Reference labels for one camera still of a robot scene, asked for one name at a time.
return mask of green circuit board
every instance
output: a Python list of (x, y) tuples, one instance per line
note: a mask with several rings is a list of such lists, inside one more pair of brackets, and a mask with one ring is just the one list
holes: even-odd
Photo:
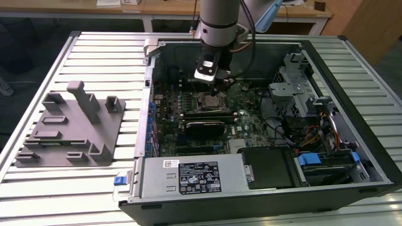
[(239, 82), (232, 85), (228, 92), (221, 95), (221, 111), (236, 112), (233, 124), (224, 125), (224, 133), (215, 139), (187, 139), (183, 131), (184, 125), (180, 114), (197, 111), (197, 95), (200, 93), (183, 92), (180, 87), (168, 87), (158, 96), (157, 131), (158, 131), (158, 156), (180, 155), (176, 150), (183, 147), (213, 147), (215, 154), (229, 153), (228, 140), (244, 139), (245, 146), (269, 146), (269, 138), (259, 113), (259, 100), (261, 90), (248, 89)]

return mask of box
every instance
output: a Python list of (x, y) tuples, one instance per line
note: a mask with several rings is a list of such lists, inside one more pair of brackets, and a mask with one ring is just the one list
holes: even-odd
[(137, 5), (140, 0), (121, 0), (121, 4)]

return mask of aluminum workbench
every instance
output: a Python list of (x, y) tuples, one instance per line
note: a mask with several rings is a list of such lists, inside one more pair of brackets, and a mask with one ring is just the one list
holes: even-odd
[[(316, 48), (357, 111), (402, 168), (402, 101), (361, 59), (347, 40), (323, 36), (256, 36), (265, 39), (307, 39)], [(0, 225), (136, 225), (117, 207), (113, 176), (133, 166), (133, 147), (145, 65), (144, 43), (149, 38), (191, 38), (180, 33), (82, 32), (70, 36), (0, 154)], [(98, 99), (113, 95), (126, 101), (114, 161), (108, 167), (16, 168), (13, 157), (44, 110), (48, 92), (72, 99), (69, 80), (85, 82)], [(317, 82), (321, 92), (323, 84)], [(399, 192), (368, 198), (337, 211), (268, 218), (203, 222), (196, 225), (400, 225)]]

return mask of warning label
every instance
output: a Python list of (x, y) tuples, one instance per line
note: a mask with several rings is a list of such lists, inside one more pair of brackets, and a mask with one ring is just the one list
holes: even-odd
[(179, 164), (180, 194), (221, 192), (217, 162)]

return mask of white object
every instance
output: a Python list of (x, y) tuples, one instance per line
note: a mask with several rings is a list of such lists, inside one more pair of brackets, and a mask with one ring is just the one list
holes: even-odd
[(140, 0), (121, 0), (121, 4), (137, 5)]
[(96, 8), (118, 8), (121, 7), (120, 0), (97, 0)]

